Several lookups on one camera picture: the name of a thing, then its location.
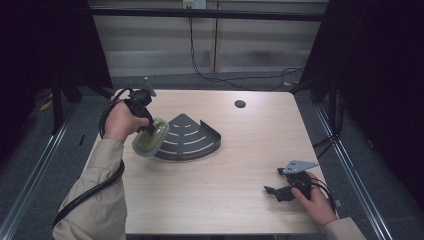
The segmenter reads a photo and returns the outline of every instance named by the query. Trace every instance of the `gray floor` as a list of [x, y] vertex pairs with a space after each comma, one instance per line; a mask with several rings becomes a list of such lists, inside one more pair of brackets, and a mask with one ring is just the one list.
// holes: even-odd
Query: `gray floor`
[[[222, 73], [220, 78], [246, 77], [247, 75], [274, 76], [271, 73]], [[283, 79], [260, 78], [252, 80], [234, 80], [228, 82], [211, 82], [195, 74], [150, 76], [149, 80], [155, 89], [209, 89], [209, 90], [261, 90], [285, 91], [290, 89], [299, 79], [301, 72]], [[115, 88], [136, 88], [140, 77], [114, 78]], [[84, 163], [97, 135], [97, 124], [107, 100], [95, 96], [91, 91], [82, 89], [84, 97], [71, 118], [63, 140], [56, 150], [46, 174], [42, 177], [37, 191], [32, 197], [13, 239], [50, 239], [51, 224], [56, 208], [65, 197], [73, 182], [80, 175]], [[326, 137], [326, 133], [318, 118], [316, 106], [311, 103], [308, 91], [295, 95], [305, 126], [312, 143]], [[65, 103], [65, 112], [69, 103]], [[37, 164], [44, 146], [50, 138], [52, 128], [52, 109], [38, 112], [36, 109], [23, 129], [19, 144], [10, 156], [8, 164], [0, 172], [0, 220], [3, 221], [13, 206], [20, 190], [26, 183], [32, 169]], [[380, 210], [394, 239], [422, 239], [424, 237], [424, 214], [418, 208], [409, 193], [391, 174], [384, 164], [378, 150], [369, 148], [368, 139], [360, 126], [347, 113], [343, 125], [341, 139], [345, 145], [357, 171], [362, 177], [372, 199]], [[317, 154], [324, 147], [316, 149]], [[350, 216], [358, 224], [367, 239], [378, 239], [368, 217], [359, 202], [344, 172], [339, 159], [330, 148], [319, 163], [334, 197], [343, 203], [338, 208], [340, 217]], [[140, 236], [128, 236], [129, 239], [141, 239]], [[144, 236], [144, 239], [156, 239], [157, 236]], [[164, 236], [162, 239], [209, 239], [206, 236]], [[225, 239], [274, 239], [274, 236], [225, 236]], [[277, 239], [325, 239], [323, 235], [314, 236], [277, 236]]]

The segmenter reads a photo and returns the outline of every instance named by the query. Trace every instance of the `wall socket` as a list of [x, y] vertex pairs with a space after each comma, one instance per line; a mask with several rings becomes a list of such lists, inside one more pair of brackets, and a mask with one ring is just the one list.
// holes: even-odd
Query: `wall socket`
[[183, 9], [206, 9], [206, 0], [183, 0]]

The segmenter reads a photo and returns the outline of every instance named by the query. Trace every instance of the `table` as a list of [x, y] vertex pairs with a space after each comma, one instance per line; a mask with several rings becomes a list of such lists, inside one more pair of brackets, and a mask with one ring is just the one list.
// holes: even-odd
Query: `table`
[[[150, 113], [206, 122], [221, 147], [200, 159], [144, 158], [125, 143], [126, 231], [147, 235], [311, 234], [321, 232], [297, 201], [277, 202], [264, 185], [287, 186], [277, 168], [317, 162], [293, 95], [281, 92], [156, 90]], [[237, 100], [246, 103], [235, 106]], [[310, 170], [324, 181], [319, 167]]]

